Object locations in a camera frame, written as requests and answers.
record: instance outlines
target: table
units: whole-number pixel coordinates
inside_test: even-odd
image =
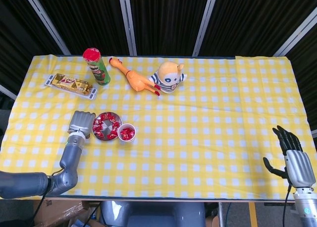
[[[109,57],[104,57],[107,64]],[[59,169],[75,110],[113,111],[136,127],[133,143],[87,140],[78,184],[61,197],[186,200],[282,200],[287,181],[270,174],[262,157],[282,169],[284,159],[271,128],[295,133],[317,173],[317,155],[290,61],[286,57],[235,59],[119,57],[152,75],[171,60],[184,63],[187,80],[160,97],[135,92],[124,75],[90,101],[44,86],[62,73],[94,83],[80,56],[35,56],[15,101],[0,152],[0,170]]]

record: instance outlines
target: red lid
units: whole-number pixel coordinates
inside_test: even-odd
[[[83,57],[87,62],[98,61],[100,56],[100,51],[97,48],[88,48],[83,54]]]

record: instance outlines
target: plush toy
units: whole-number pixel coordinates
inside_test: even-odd
[[[181,73],[183,67],[184,64],[178,65],[174,62],[166,61],[149,77],[149,80],[159,85],[161,91],[171,93],[180,82],[187,78],[187,75]]]
[[[122,62],[118,59],[110,58],[109,63],[113,67],[118,68],[125,75],[125,77],[127,77],[131,87],[136,92],[146,89],[159,96],[159,92],[155,91],[153,88],[150,87],[153,86],[154,88],[160,90],[160,87],[154,84],[153,81],[148,80],[147,78],[145,78],[142,75],[139,75],[137,72],[133,70],[128,70],[122,65]]]

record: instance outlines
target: rubber chicken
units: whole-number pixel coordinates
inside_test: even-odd
[[[142,91],[144,89],[149,90],[159,96],[159,92],[155,91],[150,86],[160,90],[160,86],[154,84],[154,82],[148,80],[142,75],[139,75],[137,72],[133,70],[128,70],[122,65],[122,62],[115,58],[110,58],[109,63],[113,66],[118,68],[124,75],[127,77],[131,87],[136,91]]]

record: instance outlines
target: chips can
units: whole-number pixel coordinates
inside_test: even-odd
[[[105,67],[100,51],[97,48],[88,48],[85,50],[83,57],[88,67],[93,72],[99,85],[107,85],[110,82],[110,76]]]

